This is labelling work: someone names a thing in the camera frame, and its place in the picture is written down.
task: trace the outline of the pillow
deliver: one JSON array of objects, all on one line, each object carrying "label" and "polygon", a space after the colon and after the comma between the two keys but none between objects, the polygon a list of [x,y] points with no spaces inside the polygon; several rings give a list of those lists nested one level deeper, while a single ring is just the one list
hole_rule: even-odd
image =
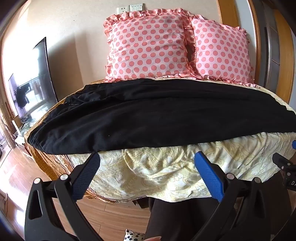
[{"label": "pillow", "polygon": [[196,74],[234,83],[253,83],[244,29],[205,20],[200,15],[191,18],[191,24],[193,31],[186,37],[195,47],[190,64]]},{"label": "pillow", "polygon": [[123,241],[141,241],[144,239],[145,234],[133,232],[131,230],[126,229],[126,235],[124,236]]},{"label": "pillow", "polygon": [[194,77],[185,48],[181,8],[125,12],[104,23],[110,46],[106,81]]}]

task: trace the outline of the dark brown pants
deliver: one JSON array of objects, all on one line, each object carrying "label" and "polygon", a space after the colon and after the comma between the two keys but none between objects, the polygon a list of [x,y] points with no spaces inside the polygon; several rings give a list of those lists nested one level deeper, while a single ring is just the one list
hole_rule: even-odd
[{"label": "dark brown pants", "polygon": [[[263,183],[272,234],[277,234],[291,215],[288,191],[282,181],[278,172]],[[150,198],[151,216],[145,239],[161,236],[161,241],[190,241],[211,217],[217,205],[218,201],[211,197],[173,203]]]}]

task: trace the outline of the black and white polka dot fabric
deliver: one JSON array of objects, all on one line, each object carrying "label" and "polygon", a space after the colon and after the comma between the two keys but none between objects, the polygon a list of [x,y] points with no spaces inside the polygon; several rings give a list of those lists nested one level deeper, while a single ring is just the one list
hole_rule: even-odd
[{"label": "black and white polka dot fabric", "polygon": [[142,241],[145,234],[137,233],[126,229],[126,235],[124,236],[123,241]]}]

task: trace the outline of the wooden floor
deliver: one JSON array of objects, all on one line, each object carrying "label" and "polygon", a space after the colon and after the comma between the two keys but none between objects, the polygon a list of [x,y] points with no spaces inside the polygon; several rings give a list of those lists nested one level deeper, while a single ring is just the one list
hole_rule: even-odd
[{"label": "wooden floor", "polygon": [[[5,158],[0,167],[0,189],[8,193],[7,219],[15,230],[24,237],[25,211],[33,180],[49,178],[35,161],[15,148]],[[69,233],[73,233],[58,201],[54,201],[59,217]],[[105,241],[122,241],[125,229],[144,233],[150,212],[133,204],[108,204],[96,199],[83,198],[79,208],[92,227]]]}]

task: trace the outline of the metal screw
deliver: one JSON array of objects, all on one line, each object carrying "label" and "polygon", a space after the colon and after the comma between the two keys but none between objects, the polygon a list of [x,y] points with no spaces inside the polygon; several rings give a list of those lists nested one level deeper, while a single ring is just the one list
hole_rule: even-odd
[{"label": "metal screw", "polygon": [[35,184],[38,184],[40,181],[41,181],[40,178],[36,178],[36,179],[34,180],[34,183],[35,183]]},{"label": "metal screw", "polygon": [[230,180],[233,180],[235,176],[232,173],[227,173],[226,177]]},{"label": "metal screw", "polygon": [[68,178],[68,174],[63,174],[60,176],[60,179],[63,181],[67,180],[67,178]]},{"label": "metal screw", "polygon": [[255,181],[256,183],[261,183],[261,180],[260,180],[260,178],[258,178],[258,177],[254,178],[254,181]]}]

